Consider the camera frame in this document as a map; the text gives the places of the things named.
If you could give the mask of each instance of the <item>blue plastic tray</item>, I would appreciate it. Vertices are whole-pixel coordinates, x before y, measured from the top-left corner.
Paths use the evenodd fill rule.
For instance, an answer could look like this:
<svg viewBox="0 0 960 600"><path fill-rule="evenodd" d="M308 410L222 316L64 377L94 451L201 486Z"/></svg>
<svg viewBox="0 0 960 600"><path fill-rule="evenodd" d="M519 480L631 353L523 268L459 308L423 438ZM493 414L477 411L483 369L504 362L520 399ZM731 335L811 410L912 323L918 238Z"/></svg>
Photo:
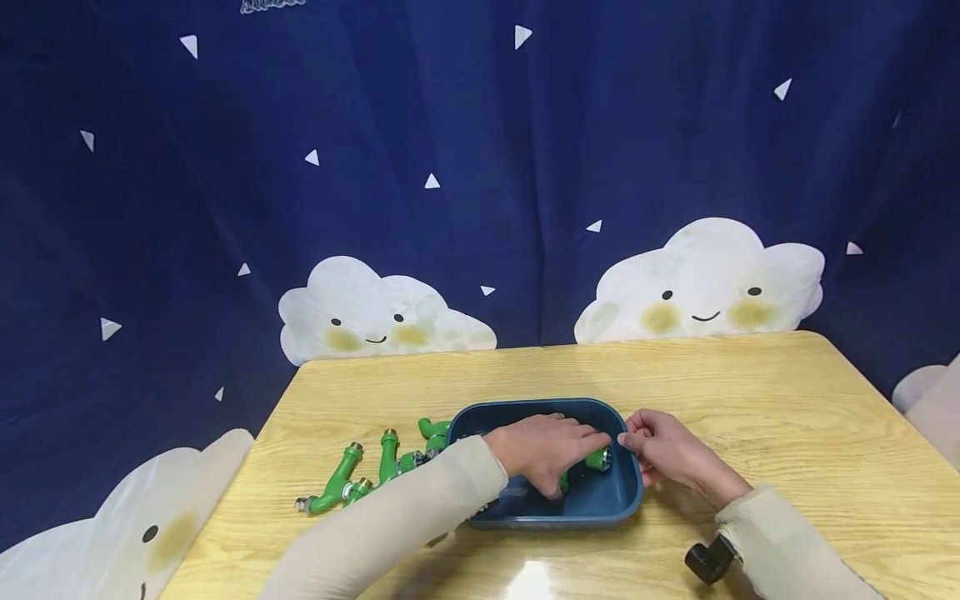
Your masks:
<svg viewBox="0 0 960 600"><path fill-rule="evenodd" d="M523 477L510 480L498 500L468 523L477 529L613 529L636 512L643 483L636 458L616 443L627 425L613 408L593 398L507 400L474 404L450 423L450 443L533 415L563 413L613 438L612 464L604 472L577 465L568 474L569 491L551 501Z"/></svg>

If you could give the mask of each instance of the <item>hand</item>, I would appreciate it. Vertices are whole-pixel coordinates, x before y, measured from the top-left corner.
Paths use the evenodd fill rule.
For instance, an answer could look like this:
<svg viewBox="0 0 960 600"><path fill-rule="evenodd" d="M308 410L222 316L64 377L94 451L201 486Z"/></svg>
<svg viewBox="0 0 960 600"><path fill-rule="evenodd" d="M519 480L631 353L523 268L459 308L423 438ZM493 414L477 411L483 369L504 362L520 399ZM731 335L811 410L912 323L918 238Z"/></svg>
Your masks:
<svg viewBox="0 0 960 600"><path fill-rule="evenodd" d="M717 511L753 489L673 415L640 409L627 419L627 431L617 441L640 461L644 487L670 479Z"/></svg>
<svg viewBox="0 0 960 600"><path fill-rule="evenodd" d="M499 427L484 440L508 475L523 475L551 499L561 495L560 476L564 471L611 443L606 433L560 413L535 415Z"/></svg>

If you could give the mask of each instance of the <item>black clip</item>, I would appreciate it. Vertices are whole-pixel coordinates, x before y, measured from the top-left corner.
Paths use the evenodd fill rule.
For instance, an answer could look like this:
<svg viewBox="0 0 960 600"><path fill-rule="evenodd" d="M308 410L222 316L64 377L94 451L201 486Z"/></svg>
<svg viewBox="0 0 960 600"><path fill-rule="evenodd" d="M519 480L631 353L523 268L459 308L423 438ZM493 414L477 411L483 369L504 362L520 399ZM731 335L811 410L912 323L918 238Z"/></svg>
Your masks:
<svg viewBox="0 0 960 600"><path fill-rule="evenodd" d="M720 581L727 574L727 569L736 557L733 544L721 535L717 535L706 547L701 543L693 544L686 551L684 563L708 586Z"/></svg>

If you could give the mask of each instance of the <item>person's left hand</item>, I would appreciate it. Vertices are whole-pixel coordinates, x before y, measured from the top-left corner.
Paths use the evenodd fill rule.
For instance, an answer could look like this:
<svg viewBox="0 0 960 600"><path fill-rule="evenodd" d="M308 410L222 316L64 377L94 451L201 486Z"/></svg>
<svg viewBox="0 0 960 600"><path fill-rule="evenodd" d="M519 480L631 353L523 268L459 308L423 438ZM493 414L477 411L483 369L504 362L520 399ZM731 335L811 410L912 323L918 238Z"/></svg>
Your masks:
<svg viewBox="0 0 960 600"><path fill-rule="evenodd" d="M511 477L523 475L544 496L560 497L560 476L608 446L610 436L560 413L535 415L484 436L493 454Z"/></svg>

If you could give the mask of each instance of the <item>wood grain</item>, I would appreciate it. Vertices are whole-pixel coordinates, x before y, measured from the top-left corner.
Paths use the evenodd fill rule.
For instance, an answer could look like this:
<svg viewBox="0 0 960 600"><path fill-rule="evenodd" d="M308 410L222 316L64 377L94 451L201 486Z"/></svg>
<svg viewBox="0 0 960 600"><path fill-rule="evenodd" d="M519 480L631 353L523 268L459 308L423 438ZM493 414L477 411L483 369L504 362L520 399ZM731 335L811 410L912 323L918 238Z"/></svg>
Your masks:
<svg viewBox="0 0 960 600"><path fill-rule="evenodd" d="M255 598L315 522L294 498L320 491L350 442L369 451L356 476L375 480L386 427L422 447L419 417L561 396L603 399L625 416L674 413L748 479L780 490L887 597L960 598L960 476L827 340L792 332L309 363L163 600ZM707 589L686 570L687 548L713 532L705 505L665 485L615 532L462 527L363 597L754 597L737 573Z"/></svg>

